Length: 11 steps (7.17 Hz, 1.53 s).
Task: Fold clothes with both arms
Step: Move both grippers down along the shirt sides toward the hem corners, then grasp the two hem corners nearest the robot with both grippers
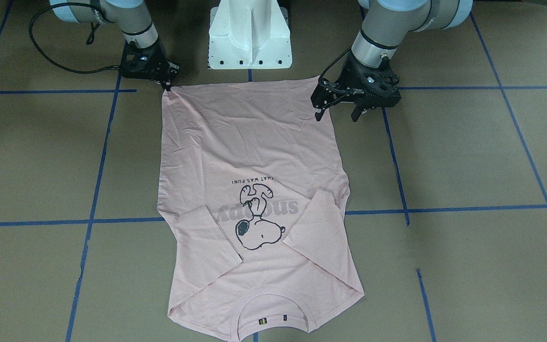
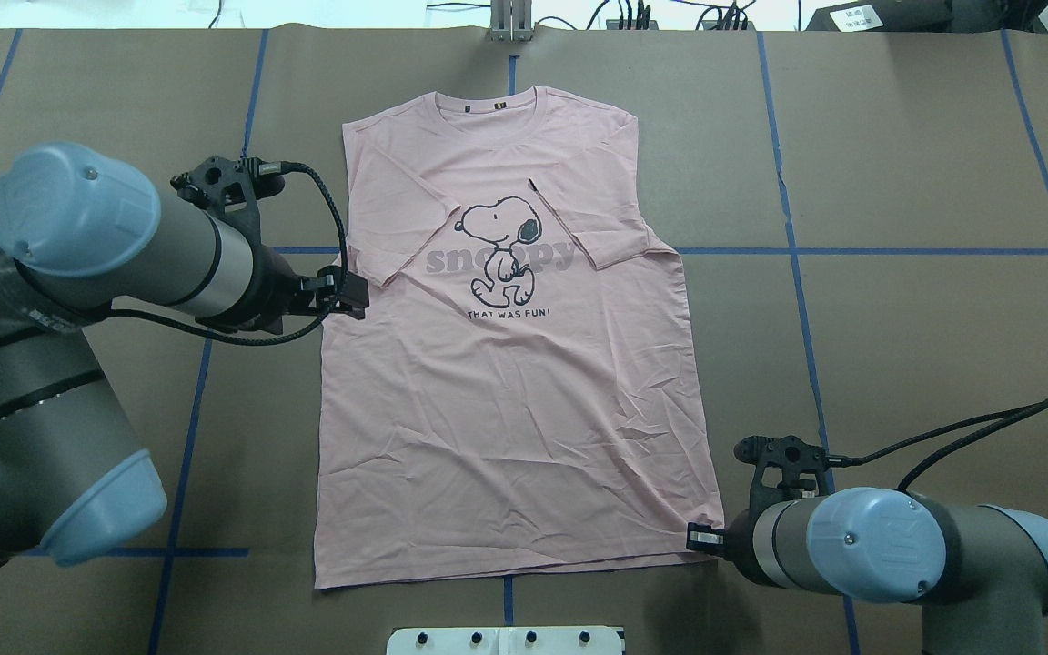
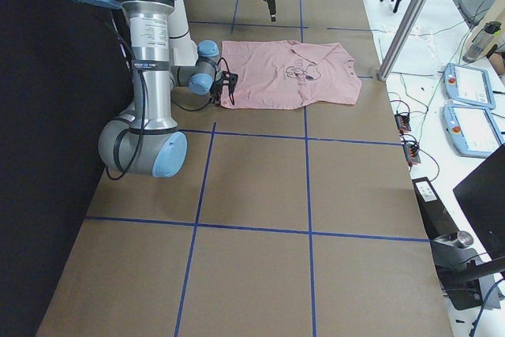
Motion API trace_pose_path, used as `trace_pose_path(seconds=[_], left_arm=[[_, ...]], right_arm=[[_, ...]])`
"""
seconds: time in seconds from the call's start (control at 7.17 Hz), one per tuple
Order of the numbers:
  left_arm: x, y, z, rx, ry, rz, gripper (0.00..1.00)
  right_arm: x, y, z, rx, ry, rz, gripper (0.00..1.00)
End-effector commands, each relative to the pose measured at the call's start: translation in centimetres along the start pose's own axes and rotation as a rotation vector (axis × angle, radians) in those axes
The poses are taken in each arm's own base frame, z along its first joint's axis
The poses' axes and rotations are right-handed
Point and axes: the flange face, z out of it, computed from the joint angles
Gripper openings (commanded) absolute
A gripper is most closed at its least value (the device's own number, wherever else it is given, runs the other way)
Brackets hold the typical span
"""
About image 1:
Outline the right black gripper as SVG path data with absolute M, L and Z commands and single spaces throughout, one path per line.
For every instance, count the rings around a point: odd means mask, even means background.
M 154 81 L 169 92 L 179 72 L 180 65 L 168 59 L 160 39 L 146 48 L 139 48 L 134 42 L 124 46 L 120 63 L 120 74 L 124 78 Z

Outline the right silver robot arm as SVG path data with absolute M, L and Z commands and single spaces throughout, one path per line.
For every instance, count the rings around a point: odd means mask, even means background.
M 143 0 L 51 0 L 48 9 L 62 21 L 89 22 L 89 44 L 101 24 L 115 24 L 122 31 L 126 45 L 119 66 L 99 72 L 116 70 L 124 78 L 150 80 L 165 91 L 171 89 L 180 67 L 169 60 Z

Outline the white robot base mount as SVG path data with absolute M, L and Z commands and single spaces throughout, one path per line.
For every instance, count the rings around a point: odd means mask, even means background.
M 287 9 L 277 0 L 222 0 L 210 10 L 214 70 L 286 69 L 293 63 Z

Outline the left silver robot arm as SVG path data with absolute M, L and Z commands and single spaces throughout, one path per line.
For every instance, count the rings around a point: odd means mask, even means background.
M 343 51 L 340 76 L 334 82 L 321 73 L 311 95 L 315 119 L 328 108 L 354 104 L 352 121 L 368 110 L 391 108 L 401 100 L 391 59 L 410 32 L 454 28 L 471 13 L 471 0 L 361 0 L 367 10 L 352 45 Z

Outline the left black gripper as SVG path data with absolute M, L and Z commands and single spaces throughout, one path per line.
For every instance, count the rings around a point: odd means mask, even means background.
M 347 58 L 339 78 L 335 82 L 324 78 L 326 72 L 344 56 Z M 399 78 L 389 63 L 390 58 L 385 53 L 382 54 L 382 61 L 378 67 L 369 67 L 358 61 L 350 50 L 342 52 L 317 79 L 317 85 L 311 95 L 316 121 L 322 120 L 328 108 L 341 102 L 355 104 L 351 113 L 354 123 L 367 110 L 397 105 L 401 100 L 397 88 Z

